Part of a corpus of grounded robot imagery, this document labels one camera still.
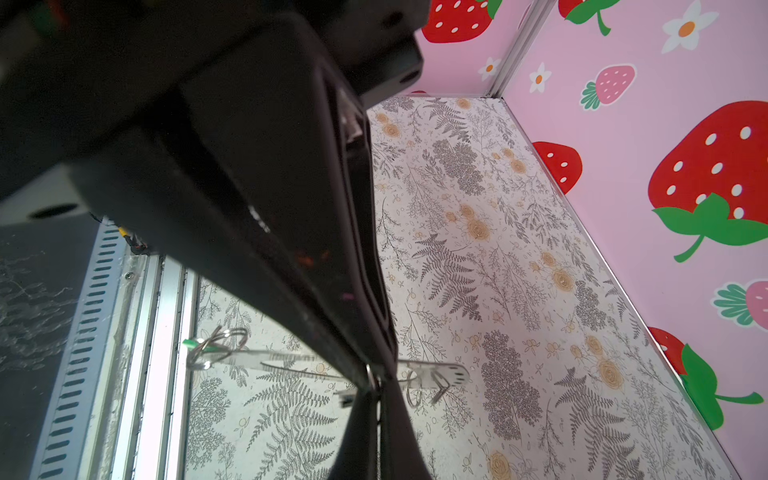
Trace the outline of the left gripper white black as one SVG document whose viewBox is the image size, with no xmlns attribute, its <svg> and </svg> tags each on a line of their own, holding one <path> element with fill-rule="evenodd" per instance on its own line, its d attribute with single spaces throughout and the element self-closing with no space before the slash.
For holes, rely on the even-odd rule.
<svg viewBox="0 0 768 480">
<path fill-rule="evenodd" d="M 415 35 L 429 11 L 426 1 L 5 1 L 1 194 L 141 109 L 73 163 L 86 202 L 354 384 L 390 384 L 398 347 L 370 123 L 336 65 L 366 105 L 402 91 L 422 67 Z"/>
</svg>

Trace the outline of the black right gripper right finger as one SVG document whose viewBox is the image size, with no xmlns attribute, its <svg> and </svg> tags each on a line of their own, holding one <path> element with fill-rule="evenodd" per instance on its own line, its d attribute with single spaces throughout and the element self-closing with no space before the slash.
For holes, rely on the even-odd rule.
<svg viewBox="0 0 768 480">
<path fill-rule="evenodd" d="M 382 386 L 380 406 L 381 478 L 431 480 L 397 382 Z"/>
</svg>

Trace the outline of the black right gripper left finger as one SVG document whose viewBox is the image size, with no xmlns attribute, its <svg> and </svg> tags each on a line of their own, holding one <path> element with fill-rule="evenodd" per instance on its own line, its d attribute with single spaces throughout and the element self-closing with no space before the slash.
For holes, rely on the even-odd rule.
<svg viewBox="0 0 768 480">
<path fill-rule="evenodd" d="M 377 475 L 377 401 L 358 392 L 328 480 L 373 480 Z"/>
</svg>

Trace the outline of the large perforated metal keyring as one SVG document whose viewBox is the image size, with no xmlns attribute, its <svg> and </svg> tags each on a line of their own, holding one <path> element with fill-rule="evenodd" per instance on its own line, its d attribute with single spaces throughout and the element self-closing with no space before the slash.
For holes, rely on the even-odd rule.
<svg viewBox="0 0 768 480">
<path fill-rule="evenodd" d="M 189 350 L 187 367 L 192 370 L 208 370 L 215 365 L 228 365 L 245 369 L 309 378 L 340 380 L 340 373 L 328 368 L 317 370 L 322 360 L 312 354 L 283 353 L 266 350 L 230 351 L 224 347 L 207 346 L 201 350 Z M 444 391 L 464 387 L 469 383 L 468 370 L 458 364 L 434 363 L 417 360 L 397 361 L 397 381 L 411 390 Z"/>
</svg>

